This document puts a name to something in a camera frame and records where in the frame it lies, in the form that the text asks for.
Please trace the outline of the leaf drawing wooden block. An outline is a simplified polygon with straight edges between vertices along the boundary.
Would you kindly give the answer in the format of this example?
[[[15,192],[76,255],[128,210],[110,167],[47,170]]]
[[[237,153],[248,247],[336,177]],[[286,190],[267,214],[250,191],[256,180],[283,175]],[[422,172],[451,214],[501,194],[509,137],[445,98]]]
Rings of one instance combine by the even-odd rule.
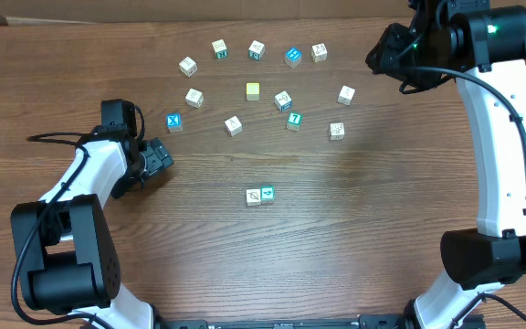
[[[247,189],[246,190],[246,201],[248,207],[260,206],[262,204],[260,189]]]

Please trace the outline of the green 4 wooden block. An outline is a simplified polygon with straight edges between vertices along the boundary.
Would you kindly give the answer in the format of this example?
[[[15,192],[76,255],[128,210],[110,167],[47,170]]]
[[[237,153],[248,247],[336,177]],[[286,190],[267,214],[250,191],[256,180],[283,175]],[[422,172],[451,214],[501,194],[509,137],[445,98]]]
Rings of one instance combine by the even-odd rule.
[[[262,186],[260,188],[260,199],[262,204],[273,204],[275,201],[275,187]]]

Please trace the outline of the green 7 wooden block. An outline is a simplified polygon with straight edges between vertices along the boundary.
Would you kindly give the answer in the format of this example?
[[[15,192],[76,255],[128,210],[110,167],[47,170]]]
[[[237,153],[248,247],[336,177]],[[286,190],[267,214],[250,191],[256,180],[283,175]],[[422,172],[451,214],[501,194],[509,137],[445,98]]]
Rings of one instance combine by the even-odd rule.
[[[298,131],[302,122],[302,116],[299,113],[291,112],[287,119],[287,128],[292,131]]]

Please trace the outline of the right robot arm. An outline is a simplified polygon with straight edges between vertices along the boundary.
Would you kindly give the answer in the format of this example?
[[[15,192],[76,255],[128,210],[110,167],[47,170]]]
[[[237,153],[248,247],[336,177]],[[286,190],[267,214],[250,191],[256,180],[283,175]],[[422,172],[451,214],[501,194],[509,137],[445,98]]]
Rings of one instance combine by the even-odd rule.
[[[455,81],[468,114],[479,182],[474,228],[444,233],[443,270],[400,314],[362,328],[481,328],[476,307],[526,275],[526,8],[415,0],[409,26],[390,25],[367,66],[413,94]]]

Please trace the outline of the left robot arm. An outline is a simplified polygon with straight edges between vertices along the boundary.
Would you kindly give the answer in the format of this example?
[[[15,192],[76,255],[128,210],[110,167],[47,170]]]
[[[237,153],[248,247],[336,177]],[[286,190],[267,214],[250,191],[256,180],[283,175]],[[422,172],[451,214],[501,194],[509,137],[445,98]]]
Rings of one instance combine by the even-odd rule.
[[[103,208],[174,161],[158,138],[144,137],[141,109],[103,101],[101,123],[88,133],[43,133],[32,143],[74,147],[75,158],[39,200],[10,217],[16,264],[10,299],[32,325],[82,319],[88,328],[164,328],[157,308],[121,281],[121,265]]]

